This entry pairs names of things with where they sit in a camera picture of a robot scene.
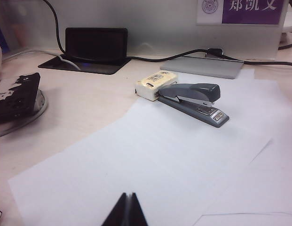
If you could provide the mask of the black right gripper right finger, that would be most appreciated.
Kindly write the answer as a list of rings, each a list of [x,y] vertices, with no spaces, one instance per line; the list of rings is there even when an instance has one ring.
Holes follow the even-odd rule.
[[[130,225],[148,226],[136,193],[132,193],[130,205]]]

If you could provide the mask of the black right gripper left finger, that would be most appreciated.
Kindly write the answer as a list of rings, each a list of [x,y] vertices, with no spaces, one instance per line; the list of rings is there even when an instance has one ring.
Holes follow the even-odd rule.
[[[125,219],[126,209],[126,193],[122,193],[112,210],[110,211],[107,218],[102,223],[102,226],[121,226]]]

